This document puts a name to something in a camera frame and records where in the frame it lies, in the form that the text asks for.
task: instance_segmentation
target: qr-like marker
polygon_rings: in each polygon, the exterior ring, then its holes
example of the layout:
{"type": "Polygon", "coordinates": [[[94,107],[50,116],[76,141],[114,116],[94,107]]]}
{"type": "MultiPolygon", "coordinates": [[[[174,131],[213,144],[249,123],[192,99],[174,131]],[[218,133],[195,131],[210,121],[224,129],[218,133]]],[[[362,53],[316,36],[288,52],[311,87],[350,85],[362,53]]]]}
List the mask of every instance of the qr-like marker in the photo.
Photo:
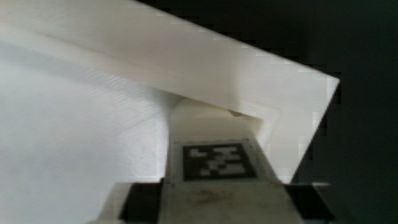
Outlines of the qr-like marker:
{"type": "Polygon", "coordinates": [[[183,177],[185,181],[256,177],[241,144],[185,146],[183,177]]]}

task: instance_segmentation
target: dark background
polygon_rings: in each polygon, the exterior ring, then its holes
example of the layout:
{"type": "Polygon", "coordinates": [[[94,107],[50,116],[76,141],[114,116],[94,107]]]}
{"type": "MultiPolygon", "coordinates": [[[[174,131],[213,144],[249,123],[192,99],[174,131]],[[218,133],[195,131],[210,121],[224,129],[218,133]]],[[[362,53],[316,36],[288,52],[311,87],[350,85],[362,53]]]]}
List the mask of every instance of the dark background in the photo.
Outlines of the dark background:
{"type": "Polygon", "coordinates": [[[329,182],[359,223],[398,223],[398,1],[142,0],[341,79],[295,182],[329,182]]]}

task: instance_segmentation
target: white surface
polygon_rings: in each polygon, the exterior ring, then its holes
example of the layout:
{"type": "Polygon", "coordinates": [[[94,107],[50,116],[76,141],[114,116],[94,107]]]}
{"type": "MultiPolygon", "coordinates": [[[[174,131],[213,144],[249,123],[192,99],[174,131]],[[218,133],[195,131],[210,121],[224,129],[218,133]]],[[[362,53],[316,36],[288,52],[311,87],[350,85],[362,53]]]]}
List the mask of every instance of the white surface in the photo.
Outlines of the white surface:
{"type": "Polygon", "coordinates": [[[337,79],[130,0],[14,0],[0,18],[21,28],[2,23],[3,41],[266,121],[257,140],[288,182],[337,79]]]}
{"type": "Polygon", "coordinates": [[[0,223],[117,216],[163,176],[176,96],[0,44],[0,223]]]}
{"type": "Polygon", "coordinates": [[[0,45],[2,223],[85,223],[162,169],[167,94],[137,82],[265,120],[289,181],[336,79],[128,0],[2,1],[0,45]]]}

